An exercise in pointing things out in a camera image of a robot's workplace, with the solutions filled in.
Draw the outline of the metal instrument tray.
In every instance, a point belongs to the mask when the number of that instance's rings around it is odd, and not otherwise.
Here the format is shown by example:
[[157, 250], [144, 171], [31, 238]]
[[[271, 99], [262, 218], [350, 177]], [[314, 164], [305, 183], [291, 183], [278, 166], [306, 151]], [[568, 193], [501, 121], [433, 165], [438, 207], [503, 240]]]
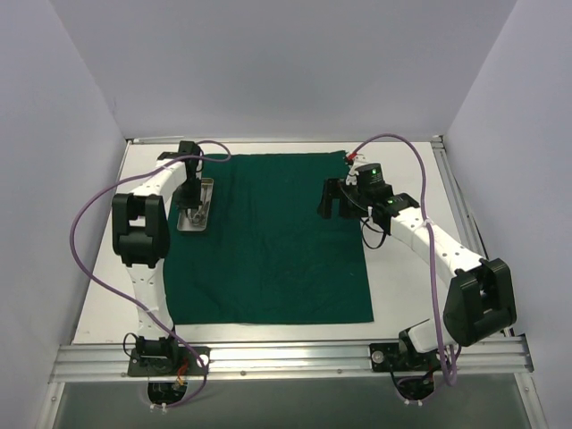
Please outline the metal instrument tray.
[[213, 187], [213, 179], [202, 179], [198, 203], [188, 208], [178, 207], [177, 230], [179, 232], [198, 233], [206, 230], [213, 196]]

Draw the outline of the dark green surgical cloth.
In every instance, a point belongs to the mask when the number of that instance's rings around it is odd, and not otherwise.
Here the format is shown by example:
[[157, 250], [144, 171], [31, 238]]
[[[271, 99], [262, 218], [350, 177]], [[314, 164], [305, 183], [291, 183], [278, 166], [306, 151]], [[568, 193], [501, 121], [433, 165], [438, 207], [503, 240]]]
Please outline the dark green surgical cloth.
[[164, 261], [177, 325], [361, 324], [374, 319], [359, 222], [319, 216], [324, 182], [347, 173], [340, 151], [215, 156], [206, 229], [170, 214]]

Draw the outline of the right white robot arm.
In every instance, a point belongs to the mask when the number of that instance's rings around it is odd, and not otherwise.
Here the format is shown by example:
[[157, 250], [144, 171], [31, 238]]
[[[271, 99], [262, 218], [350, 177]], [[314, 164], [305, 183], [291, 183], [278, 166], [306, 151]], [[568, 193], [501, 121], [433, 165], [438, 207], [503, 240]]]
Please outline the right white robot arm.
[[409, 194], [394, 193], [380, 164], [352, 166], [346, 178], [325, 180], [317, 213], [331, 218], [334, 204], [341, 217], [370, 221], [407, 245], [446, 287], [446, 299], [430, 319], [400, 332], [396, 350], [404, 367], [418, 368], [440, 346], [469, 347], [516, 322], [509, 266], [464, 247]]

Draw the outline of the steel surgical scissors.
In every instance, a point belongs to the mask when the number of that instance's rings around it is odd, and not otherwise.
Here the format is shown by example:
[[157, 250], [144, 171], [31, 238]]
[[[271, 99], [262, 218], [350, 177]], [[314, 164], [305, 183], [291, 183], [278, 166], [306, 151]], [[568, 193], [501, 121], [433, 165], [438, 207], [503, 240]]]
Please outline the steel surgical scissors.
[[200, 222], [191, 222], [193, 225], [199, 226], [203, 223], [206, 223], [208, 217], [208, 211], [210, 208], [210, 192], [207, 186], [201, 187], [201, 199], [200, 204], [201, 206], [201, 221]]

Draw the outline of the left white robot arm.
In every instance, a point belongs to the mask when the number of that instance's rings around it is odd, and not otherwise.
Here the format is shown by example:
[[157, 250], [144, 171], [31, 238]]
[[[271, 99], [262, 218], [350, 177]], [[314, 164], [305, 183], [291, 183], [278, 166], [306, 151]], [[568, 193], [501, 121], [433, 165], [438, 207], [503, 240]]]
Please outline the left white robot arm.
[[174, 323], [163, 280], [163, 263], [171, 245], [165, 202], [171, 200], [175, 213], [188, 219], [205, 207], [198, 171], [202, 155], [197, 143], [183, 140], [176, 152], [163, 152], [157, 158], [157, 174], [112, 200], [113, 250], [126, 266], [138, 302], [133, 359], [159, 374], [173, 373], [183, 351], [172, 336]]

